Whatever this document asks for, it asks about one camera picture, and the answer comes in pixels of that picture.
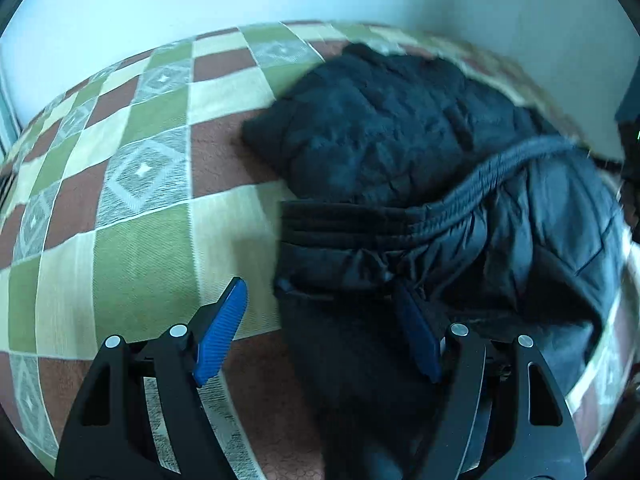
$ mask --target bed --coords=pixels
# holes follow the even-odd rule
[[[117,333],[154,338],[244,277],[250,302],[222,372],[201,389],[238,478],[323,478],[321,444],[280,330],[271,277],[278,203],[292,194],[241,142],[244,120],[348,42],[440,56],[537,107],[582,142],[520,67],[470,44],[365,23],[285,22],[175,41],[106,67],[47,105],[3,172],[0,403],[52,472],[76,391]],[[599,442],[638,343],[636,249],[604,334],[566,401],[585,456]],[[162,464],[176,469],[153,380]]]

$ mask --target blue gripper pad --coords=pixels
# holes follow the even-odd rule
[[[439,383],[442,378],[440,341],[444,336],[441,323],[427,319],[432,317],[427,310],[429,304],[412,294],[411,288],[400,280],[395,283],[392,299],[396,317],[418,369],[432,383]]]
[[[244,316],[247,299],[246,283],[237,280],[198,345],[198,359],[193,371],[198,387],[218,374]]]

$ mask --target metal pin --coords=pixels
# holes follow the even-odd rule
[[[104,345],[107,348],[116,348],[120,344],[120,336],[119,335],[110,335],[104,342]]]
[[[169,334],[171,335],[171,337],[182,337],[186,333],[187,327],[185,327],[184,325],[173,325],[169,329]]]
[[[518,336],[518,343],[524,348],[531,348],[533,346],[533,339],[528,335],[522,334]]]
[[[465,335],[467,335],[469,333],[469,329],[463,325],[462,323],[454,323],[453,325],[451,325],[451,331],[460,337],[464,337]]]

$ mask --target black jacket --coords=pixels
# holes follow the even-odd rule
[[[447,61],[351,45],[243,137],[299,198],[282,205],[274,291],[328,479],[401,478],[437,412],[399,278],[482,336],[532,336],[565,393],[578,380],[620,285],[623,222],[537,112]]]

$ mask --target elastic waistband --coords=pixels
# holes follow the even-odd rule
[[[527,162],[565,152],[581,153],[569,139],[527,139],[491,156],[442,200],[410,208],[314,200],[282,203],[282,241],[302,246],[402,250],[449,229]]]

